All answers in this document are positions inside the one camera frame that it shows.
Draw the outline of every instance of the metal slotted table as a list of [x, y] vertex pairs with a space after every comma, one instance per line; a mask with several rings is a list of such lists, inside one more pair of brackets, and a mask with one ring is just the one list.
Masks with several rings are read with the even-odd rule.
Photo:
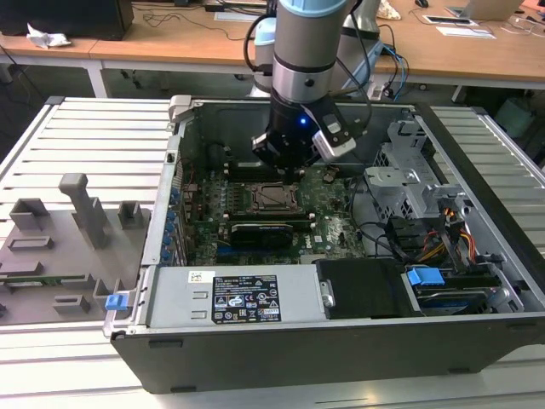
[[[66, 98], [46, 105], [0, 165], [0, 240], [13, 226], [9, 212], [18, 198], [42, 198], [50, 210], [72, 207], [57, 189], [65, 172], [87, 173], [89, 193], [100, 197], [104, 207], [117, 208], [120, 201], [133, 199], [152, 209], [169, 137], [168, 104]], [[436, 113], [544, 252], [541, 172], [486, 116], [464, 108], [436, 108]], [[442, 158], [437, 160], [453, 177]], [[473, 375], [150, 395], [104, 338], [101, 326], [0, 326], [2, 408], [545, 406], [545, 346], [519, 349]]]

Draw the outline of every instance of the green circuit board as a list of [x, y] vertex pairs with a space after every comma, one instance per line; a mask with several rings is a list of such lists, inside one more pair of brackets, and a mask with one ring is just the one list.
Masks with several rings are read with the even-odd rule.
[[[230, 182], [214, 172], [200, 180], [196, 178], [200, 183], [198, 188], [192, 188], [195, 194], [186, 203], [187, 226], [192, 236], [189, 243], [190, 265], [309, 264], [319, 258], [365, 256], [364, 245], [357, 238], [348, 212], [350, 192], [345, 179], [334, 178], [325, 182], [326, 172], [328, 170], [324, 166], [311, 168], [300, 182], [292, 185]], [[256, 186], [263, 189], [262, 194], [256, 194]], [[263, 203], [260, 204], [275, 205], [277, 200], [271, 197], [271, 193], [279, 189], [284, 189], [279, 197], [293, 195], [292, 203], [288, 203], [292, 205], [291, 212], [303, 217], [309, 211], [314, 214], [312, 228], [296, 229], [289, 249], [233, 250], [228, 237], [232, 223], [223, 217], [224, 211], [234, 215], [252, 214], [253, 206], [258, 207], [256, 198], [261, 198]], [[259, 215], [255, 215], [255, 218], [261, 222]], [[275, 221], [271, 221], [269, 216], [263, 222]], [[284, 222], [284, 218], [279, 216], [278, 222]], [[289, 223], [308, 224], [304, 220]]]

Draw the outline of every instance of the laptop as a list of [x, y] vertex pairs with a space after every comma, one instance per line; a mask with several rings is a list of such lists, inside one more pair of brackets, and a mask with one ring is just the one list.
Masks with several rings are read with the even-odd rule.
[[447, 7], [456, 17], [472, 20], [505, 21], [524, 0], [470, 0], [466, 7]]

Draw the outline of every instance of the white paper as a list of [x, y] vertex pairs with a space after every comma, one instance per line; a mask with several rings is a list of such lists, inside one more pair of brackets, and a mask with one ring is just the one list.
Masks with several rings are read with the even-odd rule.
[[43, 49], [72, 44], [70, 41], [68, 41], [64, 34], [48, 34], [47, 32], [40, 32], [39, 30], [32, 28], [30, 24], [27, 24], [26, 26], [28, 27], [28, 34], [26, 34], [26, 38], [31, 40], [31, 43], [34, 45], [37, 45]]
[[444, 36], [452, 37], [473, 37], [473, 38], [490, 38], [496, 39], [490, 32], [486, 30], [477, 30], [469, 28], [454, 28], [454, 27], [435, 27]]

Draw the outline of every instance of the barcode label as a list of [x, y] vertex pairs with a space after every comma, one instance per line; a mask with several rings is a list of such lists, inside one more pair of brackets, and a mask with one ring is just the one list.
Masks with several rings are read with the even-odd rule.
[[215, 271], [197, 271], [193, 270], [189, 272], [188, 283], [189, 284], [205, 284], [211, 283], [215, 277]]

